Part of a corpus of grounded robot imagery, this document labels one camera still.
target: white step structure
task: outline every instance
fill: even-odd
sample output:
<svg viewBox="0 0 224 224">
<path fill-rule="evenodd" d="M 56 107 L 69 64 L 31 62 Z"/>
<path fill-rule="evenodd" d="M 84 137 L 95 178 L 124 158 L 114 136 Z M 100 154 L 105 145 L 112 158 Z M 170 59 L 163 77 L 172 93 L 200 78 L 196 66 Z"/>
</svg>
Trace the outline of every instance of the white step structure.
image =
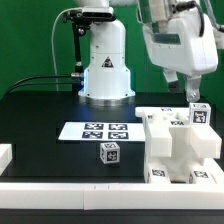
<svg viewBox="0 0 224 224">
<path fill-rule="evenodd" d="M 146 183 L 0 183 L 0 208 L 224 209 L 224 172 L 214 160 L 221 138 L 190 115 L 189 108 L 136 108 Z"/>
</svg>

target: small cube with markers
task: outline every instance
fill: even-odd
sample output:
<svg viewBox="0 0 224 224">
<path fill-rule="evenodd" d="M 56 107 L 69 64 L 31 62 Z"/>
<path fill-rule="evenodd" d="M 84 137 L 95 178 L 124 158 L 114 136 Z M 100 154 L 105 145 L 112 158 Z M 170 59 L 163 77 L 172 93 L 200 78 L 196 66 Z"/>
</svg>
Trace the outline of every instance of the small cube with markers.
<svg viewBox="0 0 224 224">
<path fill-rule="evenodd" d="M 209 125 L 211 116 L 211 107 L 207 103 L 190 103 L 190 124 L 191 125 Z"/>
<path fill-rule="evenodd" d="M 104 164 L 120 162 L 120 147 L 116 142 L 100 144 L 100 158 Z"/>
</svg>

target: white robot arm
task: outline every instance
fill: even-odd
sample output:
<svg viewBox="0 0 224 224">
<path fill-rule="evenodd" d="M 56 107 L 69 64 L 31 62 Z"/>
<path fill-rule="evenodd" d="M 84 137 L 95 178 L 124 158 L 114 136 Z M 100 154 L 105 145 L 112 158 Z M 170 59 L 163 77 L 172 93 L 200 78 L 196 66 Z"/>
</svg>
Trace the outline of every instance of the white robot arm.
<svg viewBox="0 0 224 224">
<path fill-rule="evenodd" d="M 210 19 L 202 13 L 200 1 L 138 0 L 139 20 L 149 58 L 163 68 L 171 91 L 178 89 L 176 72 L 185 74 L 189 102 L 200 99 L 201 75 L 216 70 L 216 47 L 223 47 L 223 34 L 220 33 L 223 26 L 216 23 L 209 0 L 204 1 Z M 218 41 L 214 38 L 212 25 L 218 29 L 215 35 Z"/>
</svg>

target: green backdrop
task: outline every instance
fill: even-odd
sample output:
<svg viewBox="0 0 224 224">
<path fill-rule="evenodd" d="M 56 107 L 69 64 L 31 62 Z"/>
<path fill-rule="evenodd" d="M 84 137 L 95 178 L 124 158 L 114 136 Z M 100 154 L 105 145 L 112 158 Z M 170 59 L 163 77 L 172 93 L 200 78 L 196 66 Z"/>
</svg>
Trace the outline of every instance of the green backdrop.
<svg viewBox="0 0 224 224">
<path fill-rule="evenodd" d="M 212 5 L 217 21 L 224 24 L 224 1 L 213 0 Z M 71 7 L 75 7 L 72 0 L 0 1 L 0 98 L 10 85 L 20 79 L 54 74 L 51 54 L 52 26 L 56 16 Z M 136 21 L 136 7 L 119 7 L 115 8 L 115 12 L 127 30 L 126 64 L 132 71 L 133 89 L 136 92 L 167 92 L 161 69 L 148 60 L 141 26 Z M 89 62 L 88 41 L 88 35 L 81 40 L 84 66 Z M 70 23 L 58 23 L 55 47 L 58 72 L 71 73 L 75 62 Z M 203 76 L 201 95 L 224 111 L 224 51 L 220 50 L 218 54 L 218 69 L 213 74 Z M 38 88 L 56 89 L 55 86 Z"/>
</svg>

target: black table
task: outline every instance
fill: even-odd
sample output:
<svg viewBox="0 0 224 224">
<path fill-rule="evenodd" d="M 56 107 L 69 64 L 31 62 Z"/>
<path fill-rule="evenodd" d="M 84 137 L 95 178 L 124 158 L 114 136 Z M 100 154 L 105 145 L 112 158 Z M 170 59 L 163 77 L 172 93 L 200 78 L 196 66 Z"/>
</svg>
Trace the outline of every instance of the black table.
<svg viewBox="0 0 224 224">
<path fill-rule="evenodd" d="M 187 107 L 183 94 L 139 93 L 135 103 L 99 107 L 69 92 L 15 92 L 0 101 L 0 143 L 13 144 L 13 161 L 0 182 L 143 183 L 144 143 L 122 142 L 121 162 L 104 165 L 100 142 L 58 141 L 66 121 L 141 122 L 137 106 Z M 212 105 L 211 126 L 222 137 L 223 114 Z M 223 158 L 219 164 L 224 168 Z M 222 223 L 224 211 L 0 210 L 0 223 Z"/>
</svg>

